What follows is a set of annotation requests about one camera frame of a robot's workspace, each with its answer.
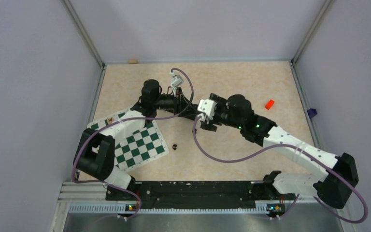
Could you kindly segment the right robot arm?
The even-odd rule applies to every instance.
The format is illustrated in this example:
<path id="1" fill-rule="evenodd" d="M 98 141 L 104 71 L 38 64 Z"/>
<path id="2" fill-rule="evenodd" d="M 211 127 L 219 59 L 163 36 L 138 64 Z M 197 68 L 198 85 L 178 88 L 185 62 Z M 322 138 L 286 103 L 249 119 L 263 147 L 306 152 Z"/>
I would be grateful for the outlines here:
<path id="1" fill-rule="evenodd" d="M 358 184 L 353 156 L 329 153 L 296 138 L 274 121 L 256 114 L 250 101 L 241 94 L 224 99 L 212 93 L 208 99 L 199 101 L 197 111 L 202 129 L 216 131 L 221 125 L 236 128 L 246 140 L 264 149 L 274 149 L 309 171 L 309 174 L 275 172 L 264 186 L 270 199 L 288 193 L 303 194 L 343 209 L 352 194 L 351 188 Z"/>

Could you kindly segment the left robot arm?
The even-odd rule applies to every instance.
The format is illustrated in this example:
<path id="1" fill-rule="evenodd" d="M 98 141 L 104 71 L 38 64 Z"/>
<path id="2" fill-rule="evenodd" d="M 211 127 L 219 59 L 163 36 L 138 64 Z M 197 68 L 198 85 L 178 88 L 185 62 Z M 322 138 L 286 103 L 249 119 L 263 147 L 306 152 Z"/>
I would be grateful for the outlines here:
<path id="1" fill-rule="evenodd" d="M 157 110 L 173 113 L 174 117 L 196 116 L 196 106 L 192 100 L 183 97 L 176 86 L 173 94 L 163 94 L 157 80 L 144 82 L 138 101 L 121 118 L 97 130 L 84 130 L 73 169 L 80 170 L 102 183 L 113 186 L 124 200 L 134 197 L 135 178 L 114 164 L 114 146 L 135 132 L 146 128 L 157 120 Z"/>

